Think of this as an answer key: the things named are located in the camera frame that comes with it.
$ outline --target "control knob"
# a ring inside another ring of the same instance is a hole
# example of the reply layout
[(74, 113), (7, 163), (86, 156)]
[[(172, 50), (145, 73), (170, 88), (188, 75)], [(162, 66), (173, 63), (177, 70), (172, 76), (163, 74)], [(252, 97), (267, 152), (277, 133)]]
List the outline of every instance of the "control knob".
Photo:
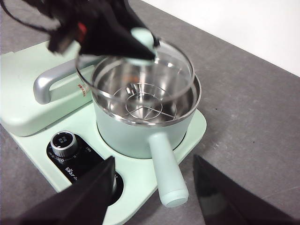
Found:
[(74, 155), (78, 149), (76, 137), (69, 131), (60, 131), (53, 135), (50, 144), (54, 154), (61, 158)]

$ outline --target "black control panel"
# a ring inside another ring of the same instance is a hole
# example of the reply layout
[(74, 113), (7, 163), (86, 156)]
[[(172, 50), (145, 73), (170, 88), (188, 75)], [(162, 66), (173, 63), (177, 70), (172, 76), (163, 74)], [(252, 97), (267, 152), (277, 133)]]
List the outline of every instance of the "black control panel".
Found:
[[(80, 136), (69, 131), (56, 133), (49, 142), (46, 152), (71, 183), (104, 161)], [(123, 179), (116, 173), (111, 204), (120, 198), (123, 188)]]

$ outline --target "dark gray surface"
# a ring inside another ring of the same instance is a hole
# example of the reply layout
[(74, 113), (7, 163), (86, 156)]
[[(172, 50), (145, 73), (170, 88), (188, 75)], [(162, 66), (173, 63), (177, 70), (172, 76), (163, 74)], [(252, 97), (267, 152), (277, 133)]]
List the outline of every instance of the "dark gray surface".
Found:
[[(202, 83), (199, 109), (208, 127), (180, 164), (190, 191), (188, 202), (167, 209), (156, 192), (127, 224), (204, 224), (194, 190), (193, 154), (300, 218), (300, 78), (146, 3), (134, 0), (131, 4), (155, 34), (175, 43), (191, 58)], [(23, 14), (31, 18), (30, 11)], [(46, 40), (45, 35), (6, 15), (2, 15), (1, 38), (3, 53)], [(18, 215), (53, 194), (2, 130), (1, 215)]]

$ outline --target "small logo label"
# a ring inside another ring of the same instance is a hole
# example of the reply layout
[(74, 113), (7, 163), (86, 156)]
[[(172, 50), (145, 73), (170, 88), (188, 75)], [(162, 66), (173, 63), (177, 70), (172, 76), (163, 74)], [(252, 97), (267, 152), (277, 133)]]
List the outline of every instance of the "small logo label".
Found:
[(78, 180), (78, 178), (73, 174), (73, 170), (72, 170), (70, 167), (67, 167), (65, 170), (68, 172), (68, 174), (69, 174), (74, 180)]
[(78, 87), (81, 89), (82, 95), (85, 97), (86, 96), (86, 91), (85, 91), (84, 87), (81, 84), (79, 84)]

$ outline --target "mint green handle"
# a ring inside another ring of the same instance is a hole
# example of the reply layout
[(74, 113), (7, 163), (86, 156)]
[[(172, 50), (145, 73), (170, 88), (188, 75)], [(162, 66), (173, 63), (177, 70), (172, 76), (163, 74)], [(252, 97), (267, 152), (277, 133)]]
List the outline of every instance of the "mint green handle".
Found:
[(160, 201), (168, 208), (182, 205), (188, 200), (188, 188), (166, 133), (151, 135), (149, 144)]

